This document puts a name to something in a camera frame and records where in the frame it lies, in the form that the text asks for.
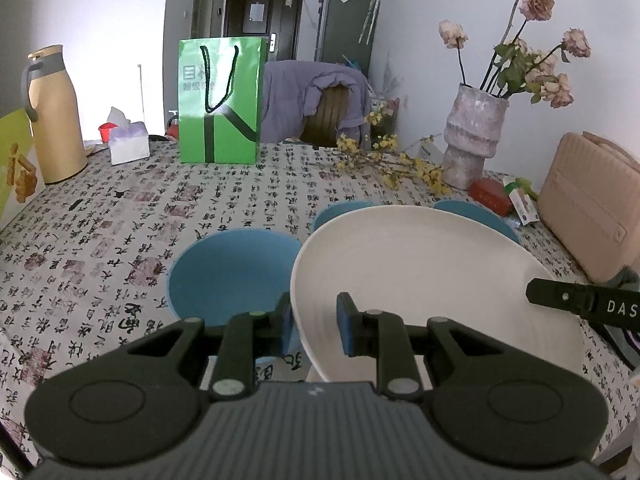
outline beige thermos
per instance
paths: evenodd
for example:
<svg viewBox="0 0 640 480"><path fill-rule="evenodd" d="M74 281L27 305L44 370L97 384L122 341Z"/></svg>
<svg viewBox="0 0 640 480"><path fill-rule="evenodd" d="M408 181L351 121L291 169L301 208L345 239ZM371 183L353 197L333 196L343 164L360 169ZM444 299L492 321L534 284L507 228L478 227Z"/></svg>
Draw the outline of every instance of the beige thermos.
<svg viewBox="0 0 640 480"><path fill-rule="evenodd" d="M24 109L31 120L38 162L46 184L74 176L87 164L78 100L66 73L62 45L29 54L22 76Z"/></svg>

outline door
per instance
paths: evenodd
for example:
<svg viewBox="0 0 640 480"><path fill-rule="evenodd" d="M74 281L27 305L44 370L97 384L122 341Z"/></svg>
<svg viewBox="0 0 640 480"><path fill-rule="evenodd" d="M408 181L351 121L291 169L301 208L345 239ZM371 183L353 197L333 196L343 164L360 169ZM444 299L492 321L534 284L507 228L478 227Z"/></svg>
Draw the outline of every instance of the door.
<svg viewBox="0 0 640 480"><path fill-rule="evenodd" d="M191 13L191 39L211 36L213 0L193 0Z"/></svg>
<svg viewBox="0 0 640 480"><path fill-rule="evenodd" d="M296 58L302 0L226 0L225 36L257 36L269 61Z"/></svg>

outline white plate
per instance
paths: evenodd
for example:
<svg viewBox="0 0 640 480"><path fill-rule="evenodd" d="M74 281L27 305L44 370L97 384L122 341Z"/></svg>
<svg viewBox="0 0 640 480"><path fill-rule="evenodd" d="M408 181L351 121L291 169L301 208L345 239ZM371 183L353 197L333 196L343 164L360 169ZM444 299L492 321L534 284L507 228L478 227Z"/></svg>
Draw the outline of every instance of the white plate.
<svg viewBox="0 0 640 480"><path fill-rule="evenodd" d="M304 244L291 275L300 338L324 381L375 381L375 361L342 353L335 298L360 311L393 312L425 326L449 317L577 374L584 352L577 317L530 304L533 278L550 274L489 227L426 207L378 206L330 221ZM429 386L422 358L416 359Z"/></svg>

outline tablecloth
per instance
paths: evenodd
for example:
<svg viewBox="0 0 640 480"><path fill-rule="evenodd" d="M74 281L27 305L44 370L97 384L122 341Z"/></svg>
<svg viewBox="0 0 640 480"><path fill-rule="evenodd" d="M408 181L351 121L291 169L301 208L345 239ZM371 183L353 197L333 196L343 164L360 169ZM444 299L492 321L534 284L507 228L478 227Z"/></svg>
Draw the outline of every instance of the tablecloth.
<svg viewBox="0 0 640 480"><path fill-rule="evenodd" d="M372 173L340 175L335 152L302 144L263 145L256 166L181 164L178 148L151 143L148 159L111 166L108 151L78 176L48 186L0 234L0 420L37 459L24 427L24 406L43 378L94 359L174 322L166 277L200 238L254 227L304 242L316 213L332 202L431 206L422 183L399 191ZM463 192L453 198L469 200ZM541 223L522 244L557 279L586 282ZM629 370L584 322L585 377L607 399L603 449L635 418L638 391ZM256 368L260 380L303 380L301 350Z"/></svg>

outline purple jacket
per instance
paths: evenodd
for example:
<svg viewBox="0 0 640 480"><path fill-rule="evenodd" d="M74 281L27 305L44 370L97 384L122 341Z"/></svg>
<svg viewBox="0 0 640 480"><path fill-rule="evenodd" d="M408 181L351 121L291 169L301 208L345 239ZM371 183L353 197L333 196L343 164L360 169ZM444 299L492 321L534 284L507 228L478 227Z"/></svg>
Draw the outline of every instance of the purple jacket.
<svg viewBox="0 0 640 480"><path fill-rule="evenodd" d="M264 67L260 142L281 142L299 137L305 116L315 115L322 90L344 85L349 105L336 132L360 140L369 135L364 117L371 112L369 86L353 68L313 61L270 61Z"/></svg>

